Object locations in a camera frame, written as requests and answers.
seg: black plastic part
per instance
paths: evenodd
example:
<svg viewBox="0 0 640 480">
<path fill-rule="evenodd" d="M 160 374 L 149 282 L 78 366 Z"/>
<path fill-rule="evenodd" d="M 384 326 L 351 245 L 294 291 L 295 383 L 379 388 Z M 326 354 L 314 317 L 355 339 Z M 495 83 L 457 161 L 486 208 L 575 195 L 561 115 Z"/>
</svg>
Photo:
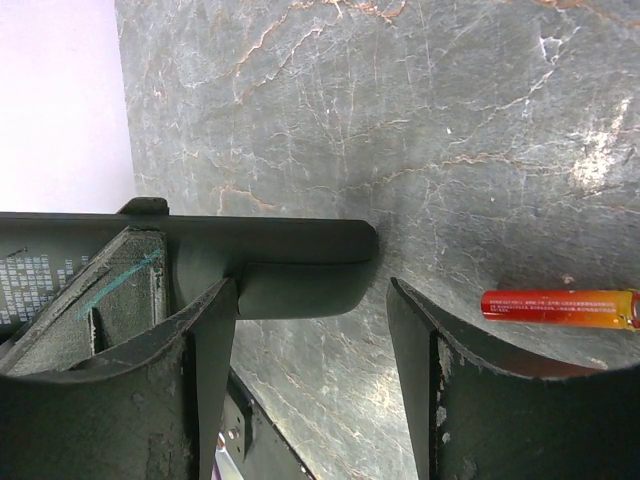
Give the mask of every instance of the black plastic part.
<svg viewBox="0 0 640 480">
<path fill-rule="evenodd" d="M 377 236 L 361 221 L 144 216 L 127 211 L 0 214 L 0 261 L 46 254 L 55 270 L 67 259 L 77 264 L 83 256 L 93 257 L 127 227 L 157 230 L 166 234 L 171 259 L 172 311 L 184 308 L 211 282 L 231 277 L 245 292 L 241 318 L 264 319 L 346 312 L 358 303 L 376 268 Z M 247 270 L 245 278 L 248 264 L 268 266 Z M 263 306 L 265 292 L 269 302 Z M 5 307 L 0 297 L 0 311 Z M 4 325 L 1 331 L 17 327 Z"/>
<path fill-rule="evenodd" d="M 209 480 L 236 302 L 223 280 L 82 369 L 0 376 L 0 478 Z"/>
<path fill-rule="evenodd" d="M 640 366 L 519 349 L 392 279 L 387 311 L 420 479 L 637 479 Z"/>
<path fill-rule="evenodd" d="M 66 370 L 166 320 L 165 250 L 161 232 L 120 232 L 14 335 L 0 373 Z"/>
<path fill-rule="evenodd" d="M 160 197 L 135 197 L 118 210 L 122 215 L 169 215 L 169 204 Z"/>
</svg>

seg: screw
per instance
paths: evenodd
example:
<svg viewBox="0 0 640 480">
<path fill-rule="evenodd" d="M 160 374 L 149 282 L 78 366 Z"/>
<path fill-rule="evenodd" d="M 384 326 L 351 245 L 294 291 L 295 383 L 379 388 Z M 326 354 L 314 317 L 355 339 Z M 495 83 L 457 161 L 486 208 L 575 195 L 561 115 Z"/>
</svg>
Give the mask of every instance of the screw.
<svg viewBox="0 0 640 480">
<path fill-rule="evenodd" d="M 227 436 L 229 437 L 230 440 L 236 440 L 240 438 L 240 430 L 234 427 L 227 432 Z"/>
</svg>

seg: marble surface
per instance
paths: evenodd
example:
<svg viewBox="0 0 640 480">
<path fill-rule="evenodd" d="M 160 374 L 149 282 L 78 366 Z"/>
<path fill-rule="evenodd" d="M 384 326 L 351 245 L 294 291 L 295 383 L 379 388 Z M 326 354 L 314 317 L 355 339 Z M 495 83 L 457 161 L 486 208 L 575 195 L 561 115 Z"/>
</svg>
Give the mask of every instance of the marble surface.
<svg viewBox="0 0 640 480">
<path fill-rule="evenodd" d="M 494 326 L 485 289 L 638 287 L 638 0 L 116 0 L 140 193 L 174 213 L 358 218 L 340 318 L 242 322 L 233 366 L 319 478 L 416 477 L 391 275 L 554 358 L 633 334 Z"/>
</svg>

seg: curved plastic piece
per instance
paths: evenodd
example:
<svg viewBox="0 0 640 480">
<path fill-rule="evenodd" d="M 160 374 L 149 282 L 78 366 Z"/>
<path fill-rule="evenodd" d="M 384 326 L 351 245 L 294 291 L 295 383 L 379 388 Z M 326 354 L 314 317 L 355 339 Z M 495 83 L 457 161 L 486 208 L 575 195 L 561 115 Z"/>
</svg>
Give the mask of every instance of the curved plastic piece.
<svg viewBox="0 0 640 480">
<path fill-rule="evenodd" d="M 66 260 L 77 266 L 82 257 L 93 257 L 127 227 L 157 230 L 167 239 L 173 311 L 184 308 L 212 282 L 230 277 L 246 292 L 240 318 L 263 319 L 344 313 L 360 301 L 376 268 L 377 235 L 362 221 L 127 215 L 128 211 L 141 210 L 130 206 L 116 215 L 2 213 L 0 267 L 4 260 L 46 255 L 55 273 L 66 268 Z M 249 264 L 254 267 L 245 277 Z M 259 274 L 257 265 L 263 265 Z M 318 269 L 322 275 L 316 276 Z M 277 290 L 271 286 L 274 280 Z M 253 300 L 251 292 L 265 291 L 269 302 L 263 304 L 260 295 Z M 5 307 L 0 296 L 0 312 Z"/>
<path fill-rule="evenodd" d="M 420 479 L 636 479 L 640 367 L 517 348 L 391 280 L 387 313 Z"/>
<path fill-rule="evenodd" d="M 210 479 L 233 280 L 69 371 L 0 376 L 0 478 Z"/>
<path fill-rule="evenodd" d="M 169 215 L 169 204 L 161 197 L 135 197 L 118 213 L 121 215 Z"/>
</svg>

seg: metal bracket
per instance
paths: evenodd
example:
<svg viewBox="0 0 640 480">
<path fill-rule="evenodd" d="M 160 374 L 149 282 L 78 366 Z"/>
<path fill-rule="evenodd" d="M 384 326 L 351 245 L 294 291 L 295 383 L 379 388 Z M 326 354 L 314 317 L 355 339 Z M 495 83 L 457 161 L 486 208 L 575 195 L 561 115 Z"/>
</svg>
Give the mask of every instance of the metal bracket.
<svg viewBox="0 0 640 480">
<path fill-rule="evenodd" d="M 227 383 L 221 430 L 227 453 L 244 478 L 315 478 L 233 369 Z"/>
</svg>

